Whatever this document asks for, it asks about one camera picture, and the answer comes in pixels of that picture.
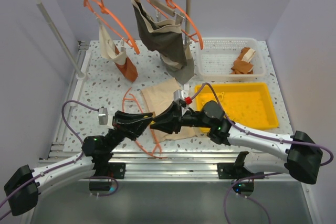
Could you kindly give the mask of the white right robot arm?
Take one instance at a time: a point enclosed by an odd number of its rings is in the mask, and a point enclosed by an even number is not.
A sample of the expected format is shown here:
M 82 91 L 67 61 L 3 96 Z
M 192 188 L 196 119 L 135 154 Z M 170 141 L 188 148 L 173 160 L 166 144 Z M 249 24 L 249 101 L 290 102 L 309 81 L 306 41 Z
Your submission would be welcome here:
M 178 133 L 182 127 L 208 128 L 207 137 L 218 145 L 242 146 L 259 154 L 242 152 L 234 164 L 234 175 L 246 178 L 263 172 L 285 173 L 306 184 L 315 184 L 322 161 L 322 150 L 305 132 L 274 134 L 252 129 L 225 117 L 215 101 L 205 103 L 200 111 L 182 107 L 176 102 L 153 119 L 151 129 L 167 134 Z

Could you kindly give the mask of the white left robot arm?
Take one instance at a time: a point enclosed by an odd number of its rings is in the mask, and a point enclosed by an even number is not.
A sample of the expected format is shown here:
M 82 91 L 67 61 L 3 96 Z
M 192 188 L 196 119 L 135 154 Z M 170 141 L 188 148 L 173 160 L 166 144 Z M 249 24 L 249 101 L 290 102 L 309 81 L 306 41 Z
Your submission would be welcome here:
M 109 115 L 107 108 L 98 109 L 99 125 L 108 128 L 106 135 L 87 136 L 81 152 L 51 165 L 20 167 L 4 186 L 9 213 L 22 215 L 33 209 L 39 196 L 53 189 L 84 178 L 106 178 L 113 150 L 126 138 L 135 141 L 151 124 L 152 113 L 124 113 Z

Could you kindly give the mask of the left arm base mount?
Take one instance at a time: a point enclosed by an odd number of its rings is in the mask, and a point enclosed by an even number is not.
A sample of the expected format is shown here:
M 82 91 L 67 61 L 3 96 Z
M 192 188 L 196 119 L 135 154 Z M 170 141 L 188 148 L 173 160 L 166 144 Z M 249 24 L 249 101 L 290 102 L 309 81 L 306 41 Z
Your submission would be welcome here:
M 89 179 L 89 190 L 92 193 L 114 193 L 118 188 L 118 179 L 124 179 L 125 171 L 125 163 L 108 163 L 107 167 L 99 168 Z

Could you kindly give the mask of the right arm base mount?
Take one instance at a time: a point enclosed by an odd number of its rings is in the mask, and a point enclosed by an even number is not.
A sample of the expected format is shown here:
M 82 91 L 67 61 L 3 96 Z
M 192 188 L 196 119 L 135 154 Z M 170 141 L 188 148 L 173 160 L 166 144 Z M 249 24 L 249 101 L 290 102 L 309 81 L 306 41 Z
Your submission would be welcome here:
M 233 163 L 218 163 L 217 164 L 217 172 L 219 179 L 231 179 L 233 184 L 235 181 L 250 177 L 257 176 L 256 179 L 265 178 L 263 172 L 250 172 L 248 171 L 244 165 L 247 160 L 247 155 L 249 152 L 240 152 L 237 156 L 235 162 Z M 246 179 L 242 182 L 239 182 L 237 185 L 233 187 L 233 191 L 240 195 L 250 196 L 254 191 L 254 178 Z

